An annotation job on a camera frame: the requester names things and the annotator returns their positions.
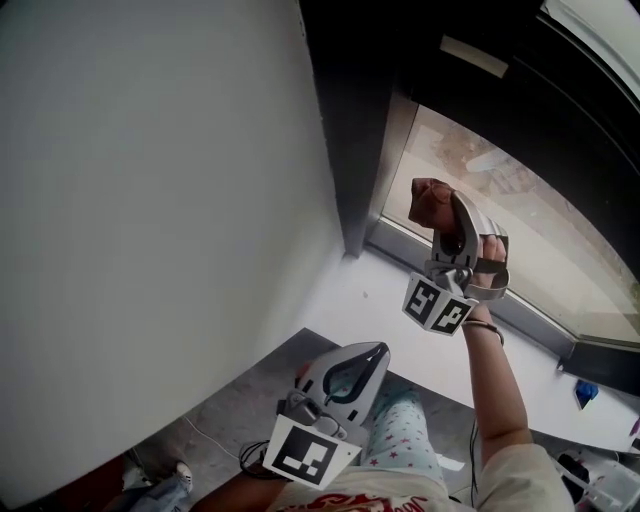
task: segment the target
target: wrist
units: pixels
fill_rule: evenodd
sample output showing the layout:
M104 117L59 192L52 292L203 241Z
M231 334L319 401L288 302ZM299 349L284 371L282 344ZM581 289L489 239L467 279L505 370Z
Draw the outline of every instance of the wrist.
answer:
M467 320L480 320L489 324L493 323L489 308L483 302L481 302L471 310L471 313L469 313Z

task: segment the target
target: shoe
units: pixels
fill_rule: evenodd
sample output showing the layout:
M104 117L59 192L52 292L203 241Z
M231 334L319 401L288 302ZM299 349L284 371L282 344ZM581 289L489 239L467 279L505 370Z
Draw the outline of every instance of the shoe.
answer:
M184 462L178 462L178 464L176 464L176 475L187 484L187 493L193 491L193 473L191 473L189 466Z

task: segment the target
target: star print pants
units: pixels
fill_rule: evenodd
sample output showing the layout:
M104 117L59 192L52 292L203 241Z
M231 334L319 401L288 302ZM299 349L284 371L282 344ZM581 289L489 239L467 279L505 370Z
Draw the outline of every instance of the star print pants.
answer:
M346 395L354 381L343 373L332 388L337 396ZM360 466L423 475L446 490L417 390L406 381L385 379L372 412L373 426Z

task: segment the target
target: person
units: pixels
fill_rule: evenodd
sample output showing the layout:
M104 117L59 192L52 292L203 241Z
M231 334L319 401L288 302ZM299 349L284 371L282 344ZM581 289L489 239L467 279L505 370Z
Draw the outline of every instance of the person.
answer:
M505 261L502 241L486 237L481 256ZM493 277L476 274L473 279L480 286L491 287ZM533 444L525 406L499 337L480 325L492 325L489 310L480 304L470 319L479 321L462 328L484 466L478 481L477 510L573 510L546 451ZM448 497L417 392L391 385L381 389L378 398L373 408L374 427L360 465L346 468L324 491L240 474L203 498L192 511L472 510Z

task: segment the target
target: window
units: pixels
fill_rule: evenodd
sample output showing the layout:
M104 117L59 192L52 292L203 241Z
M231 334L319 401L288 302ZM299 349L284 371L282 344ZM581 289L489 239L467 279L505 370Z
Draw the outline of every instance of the window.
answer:
M383 217L431 240L431 230L407 218L415 177L449 183L507 230L515 294L577 337L640 342L640 285L591 223L532 170L420 106Z

